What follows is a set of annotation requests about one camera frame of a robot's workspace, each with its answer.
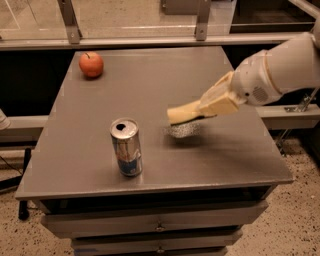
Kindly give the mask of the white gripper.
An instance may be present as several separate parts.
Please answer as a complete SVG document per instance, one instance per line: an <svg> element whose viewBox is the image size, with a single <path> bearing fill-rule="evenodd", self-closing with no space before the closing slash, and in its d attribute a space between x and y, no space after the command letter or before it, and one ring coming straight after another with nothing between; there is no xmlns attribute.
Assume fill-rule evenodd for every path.
<svg viewBox="0 0 320 256"><path fill-rule="evenodd" d="M241 98L247 104L261 106L278 101L282 93L274 85L267 64L267 51L262 50L221 77L200 98L199 112L204 117L237 112Z"/></svg>

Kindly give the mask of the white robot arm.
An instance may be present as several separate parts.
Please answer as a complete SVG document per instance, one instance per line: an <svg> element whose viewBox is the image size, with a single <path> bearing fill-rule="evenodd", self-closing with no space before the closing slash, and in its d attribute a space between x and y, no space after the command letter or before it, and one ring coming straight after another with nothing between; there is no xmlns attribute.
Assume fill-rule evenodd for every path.
<svg viewBox="0 0 320 256"><path fill-rule="evenodd" d="M202 95L197 109L204 117L230 114L242 104L266 105L319 85L320 19L311 31L243 60Z"/></svg>

